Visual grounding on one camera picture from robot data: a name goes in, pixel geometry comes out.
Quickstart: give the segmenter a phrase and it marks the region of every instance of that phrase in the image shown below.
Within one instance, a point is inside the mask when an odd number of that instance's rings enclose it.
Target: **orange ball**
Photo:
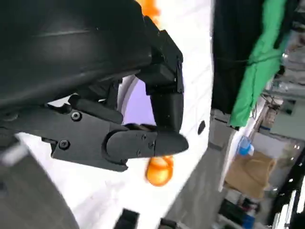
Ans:
[[[153,157],[149,160],[146,178],[154,186],[163,186],[173,176],[173,157]]]

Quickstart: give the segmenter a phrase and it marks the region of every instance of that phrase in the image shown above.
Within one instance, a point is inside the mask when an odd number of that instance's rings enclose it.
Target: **white table surface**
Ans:
[[[20,134],[72,209],[81,229],[112,229],[122,209],[140,213],[138,228],[155,229],[208,145],[213,67],[212,0],[159,0],[160,22],[183,52],[185,86],[181,133],[189,149],[174,156],[174,174],[164,187],[145,180],[148,159],[129,160],[123,173],[52,159],[40,138]],[[206,123],[201,135],[200,122]]]

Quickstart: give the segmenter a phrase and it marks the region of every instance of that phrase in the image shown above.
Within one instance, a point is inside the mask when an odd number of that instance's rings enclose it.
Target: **floor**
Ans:
[[[165,218],[190,229],[209,229],[224,193],[218,192],[224,154],[208,148]]]

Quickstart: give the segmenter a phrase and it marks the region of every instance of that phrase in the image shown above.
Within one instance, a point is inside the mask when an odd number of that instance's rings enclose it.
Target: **black mechanical hand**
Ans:
[[[11,0],[0,17],[0,128],[41,136],[53,158],[116,171],[188,148],[183,55],[136,1]],[[131,74],[146,84],[154,130],[121,125],[118,85]],[[70,105],[47,105],[70,94]]]

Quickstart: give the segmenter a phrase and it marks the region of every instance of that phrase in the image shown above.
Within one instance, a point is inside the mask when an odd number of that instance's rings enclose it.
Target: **black cable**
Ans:
[[[269,56],[268,58],[264,58],[264,59],[261,59],[261,60],[257,60],[257,61],[253,61],[253,62],[250,62],[248,63],[248,65],[252,65],[254,63],[259,63],[259,62],[264,62],[264,61],[268,61],[270,59],[276,59],[278,57],[281,57],[282,55],[274,55],[274,56]],[[230,60],[230,59],[226,59],[226,58],[221,58],[221,57],[216,57],[215,59],[217,60],[221,60],[221,61],[227,61],[227,62],[248,62],[250,61],[250,59],[246,59],[246,60]]]

